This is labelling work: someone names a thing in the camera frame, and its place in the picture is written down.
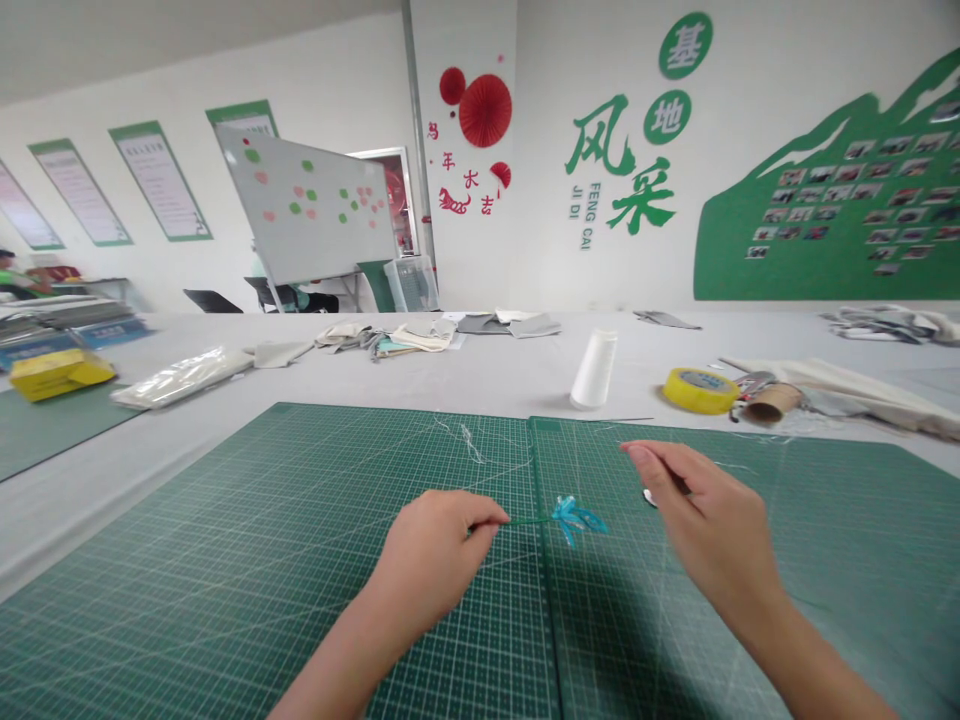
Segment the plastic container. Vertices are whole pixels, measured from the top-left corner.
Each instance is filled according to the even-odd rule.
[[[429,312],[440,309],[440,294],[433,263],[429,257],[413,257],[392,260],[383,266],[390,283],[393,303],[397,312]]]
[[[570,391],[570,404],[577,410],[596,410],[607,402],[616,352],[617,331],[594,329]]]

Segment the green cutting mat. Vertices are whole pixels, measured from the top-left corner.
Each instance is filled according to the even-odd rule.
[[[522,420],[279,404],[0,606],[0,717],[261,717],[428,488],[535,512]],[[500,534],[374,717],[559,712],[539,532]]]
[[[517,518],[372,717],[786,710],[673,558],[623,440],[689,444],[766,498],[784,580],[909,717],[960,702],[960,482],[888,445],[279,404],[0,605],[0,717],[262,717],[429,487]]]
[[[139,415],[110,402],[121,387],[105,383],[39,403],[0,392],[0,482]]]
[[[670,550],[618,449],[637,439],[691,445],[756,489],[804,614],[904,717],[956,717],[960,480],[885,444],[546,418],[530,428],[543,507],[574,494],[611,530],[571,551],[545,528],[565,717],[789,717]]]

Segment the person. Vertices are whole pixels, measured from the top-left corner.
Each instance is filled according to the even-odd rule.
[[[50,276],[43,268],[31,268],[24,273],[13,270],[16,257],[17,254],[12,250],[0,248],[0,285],[15,285],[34,297],[56,295],[50,285]]]
[[[257,255],[256,247],[251,246],[251,249],[253,250],[253,265],[250,268],[250,277],[266,277],[267,273],[263,269],[260,256]],[[320,284],[319,280],[311,280],[310,282],[314,285]],[[320,312],[321,310],[326,310],[328,313],[340,312],[340,298],[336,295],[305,293],[296,285],[291,285],[290,288],[296,294],[297,302],[296,304],[284,303],[284,312]]]
[[[896,718],[793,606],[756,492],[685,445],[639,440],[621,449],[657,504],[684,569],[794,717]],[[404,507],[366,586],[271,720],[362,713],[394,664],[457,606],[509,521],[494,500],[463,490],[430,490]]]

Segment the yellow box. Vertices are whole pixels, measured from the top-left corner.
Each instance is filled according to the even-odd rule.
[[[18,360],[10,384],[30,402],[46,400],[115,378],[113,366],[87,350],[74,348]]]

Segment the hand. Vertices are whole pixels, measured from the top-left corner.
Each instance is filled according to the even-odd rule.
[[[399,611],[415,642],[457,606],[506,522],[491,498],[428,490],[400,511],[364,593]]]
[[[621,450],[653,495],[687,574],[728,624],[789,604],[757,493],[686,445],[638,440]]]

